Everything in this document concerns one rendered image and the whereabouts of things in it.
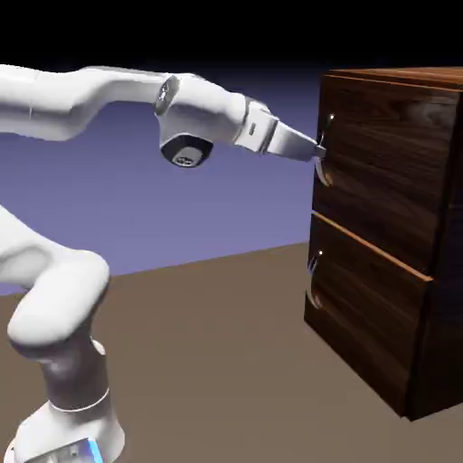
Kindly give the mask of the large dark wood door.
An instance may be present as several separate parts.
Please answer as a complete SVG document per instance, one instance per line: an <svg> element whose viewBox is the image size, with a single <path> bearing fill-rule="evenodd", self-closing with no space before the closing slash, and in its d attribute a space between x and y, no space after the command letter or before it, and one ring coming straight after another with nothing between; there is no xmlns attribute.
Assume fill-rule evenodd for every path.
<svg viewBox="0 0 463 463"><path fill-rule="evenodd" d="M318 132L331 185L314 185L316 212L430 274L463 80L423 70L329 71Z"/></svg>

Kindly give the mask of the small dark wood door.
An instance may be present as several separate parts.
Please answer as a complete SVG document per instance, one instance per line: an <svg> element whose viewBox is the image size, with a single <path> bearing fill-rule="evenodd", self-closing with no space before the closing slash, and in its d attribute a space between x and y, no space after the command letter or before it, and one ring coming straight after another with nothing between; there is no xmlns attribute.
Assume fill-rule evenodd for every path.
<svg viewBox="0 0 463 463"><path fill-rule="evenodd" d="M399 415L407 413L420 313L430 278L318 213L309 259L323 251L304 319Z"/></svg>

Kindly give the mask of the dark wood cabinet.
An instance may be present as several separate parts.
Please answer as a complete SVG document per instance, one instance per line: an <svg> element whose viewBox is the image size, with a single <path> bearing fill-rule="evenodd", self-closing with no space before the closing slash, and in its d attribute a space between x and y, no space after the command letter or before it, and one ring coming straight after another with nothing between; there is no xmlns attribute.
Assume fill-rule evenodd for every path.
<svg viewBox="0 0 463 463"><path fill-rule="evenodd" d="M463 403L463 68L320 83L304 318L400 416Z"/></svg>

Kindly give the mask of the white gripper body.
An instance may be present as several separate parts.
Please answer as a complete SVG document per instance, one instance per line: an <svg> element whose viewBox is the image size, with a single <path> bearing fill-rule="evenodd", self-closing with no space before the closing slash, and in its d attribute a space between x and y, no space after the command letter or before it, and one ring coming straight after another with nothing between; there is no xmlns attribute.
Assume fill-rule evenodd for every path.
<svg viewBox="0 0 463 463"><path fill-rule="evenodd" d="M326 149L315 139L281 121L276 125L267 152L301 162L309 162L314 157L323 159L326 155Z"/></svg>

